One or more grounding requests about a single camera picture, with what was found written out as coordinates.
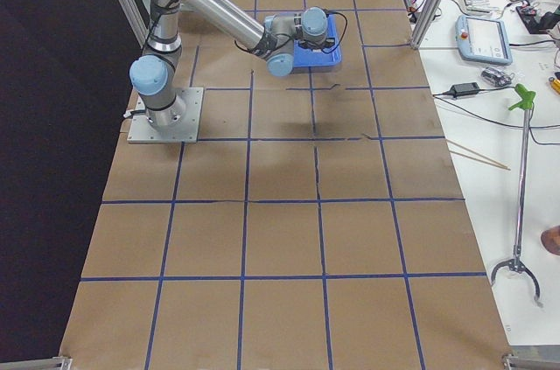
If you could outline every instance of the blue tray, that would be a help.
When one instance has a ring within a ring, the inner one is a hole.
[[[327,35],[329,38],[334,38],[334,44],[339,44],[339,36],[336,32],[336,24],[334,23],[334,16],[327,18]],[[300,48],[298,43],[294,45],[294,68],[302,66],[336,66],[342,61],[342,53],[340,46],[331,53],[323,53],[319,50],[312,51],[311,49]]]

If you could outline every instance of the brown paper floor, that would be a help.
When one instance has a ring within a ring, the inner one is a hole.
[[[206,88],[200,140],[120,135],[60,352],[100,370],[500,369],[402,1],[234,1],[343,11],[343,61],[277,79],[183,16],[176,82]]]

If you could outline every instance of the power adapter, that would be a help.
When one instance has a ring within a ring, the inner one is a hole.
[[[442,95],[445,96],[452,96],[453,99],[457,99],[458,97],[465,97],[465,96],[474,96],[480,92],[480,87],[477,83],[462,83],[462,84],[454,84],[451,86],[449,90]]]

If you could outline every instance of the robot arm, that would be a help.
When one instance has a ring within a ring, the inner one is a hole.
[[[150,0],[150,29],[143,56],[130,68],[130,79],[143,100],[151,127],[156,129],[176,129],[188,106],[172,87],[182,50],[178,27],[180,3],[188,3],[247,48],[244,51],[266,60],[269,72],[275,76],[291,72],[295,41],[311,49],[333,45],[326,37],[326,13],[318,7],[267,17],[264,24],[259,24],[229,0]]]
[[[248,48],[249,53],[267,60],[274,75],[290,73],[294,40],[311,44],[313,49],[332,44],[326,39],[326,14],[317,7],[303,13],[267,17],[263,25],[229,0],[151,0],[152,27],[147,39],[147,46],[151,49],[174,52],[180,48],[179,3],[188,3],[208,22]]]

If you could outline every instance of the white table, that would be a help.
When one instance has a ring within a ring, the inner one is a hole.
[[[490,0],[503,7],[508,0]],[[467,62],[459,57],[454,25],[461,14],[452,2],[442,1],[442,16],[428,30],[420,53],[433,94],[449,90],[452,84],[477,81],[491,87],[480,72],[486,64]],[[529,35],[517,14],[507,9],[503,15],[509,41],[528,43],[548,38]],[[557,49],[552,44],[512,49],[514,63],[506,71],[514,73],[514,84],[521,82],[536,91],[532,126],[560,124],[560,94],[548,83],[553,75]],[[508,107],[520,100],[512,90],[478,94],[455,101],[459,106],[495,121],[522,125],[520,109]],[[517,213],[517,187],[521,159],[522,131],[482,122],[449,105],[436,101],[444,132],[460,143],[509,166],[505,171],[491,165],[453,155],[459,183],[477,236],[486,272],[512,257]],[[537,139],[560,143],[560,129],[536,131]],[[450,150],[459,150],[450,145]],[[493,294],[512,346],[560,345],[560,256],[548,253],[540,242],[541,232],[560,224],[560,146],[529,143],[522,260],[541,285],[543,307],[533,301],[530,278],[502,269]]]

